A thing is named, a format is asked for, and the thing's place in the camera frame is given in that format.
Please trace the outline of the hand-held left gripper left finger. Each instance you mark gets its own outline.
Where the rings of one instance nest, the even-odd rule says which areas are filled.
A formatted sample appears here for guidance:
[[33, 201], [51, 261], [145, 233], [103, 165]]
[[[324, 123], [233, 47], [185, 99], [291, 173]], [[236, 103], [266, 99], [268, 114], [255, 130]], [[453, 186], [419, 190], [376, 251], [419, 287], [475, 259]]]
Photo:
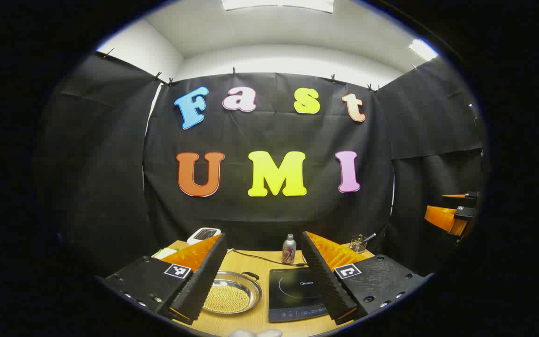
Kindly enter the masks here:
[[192, 324], [227, 253], [224, 233], [158, 259], [143, 256], [103, 279], [149, 312]]

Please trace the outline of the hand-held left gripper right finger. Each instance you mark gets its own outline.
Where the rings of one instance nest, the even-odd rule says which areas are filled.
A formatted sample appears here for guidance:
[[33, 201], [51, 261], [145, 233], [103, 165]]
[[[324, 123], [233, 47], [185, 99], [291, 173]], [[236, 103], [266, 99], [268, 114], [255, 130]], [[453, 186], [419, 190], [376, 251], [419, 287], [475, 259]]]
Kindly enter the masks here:
[[376, 316], [427, 281], [389, 256], [363, 256], [311, 232], [302, 233], [302, 254], [337, 325]]

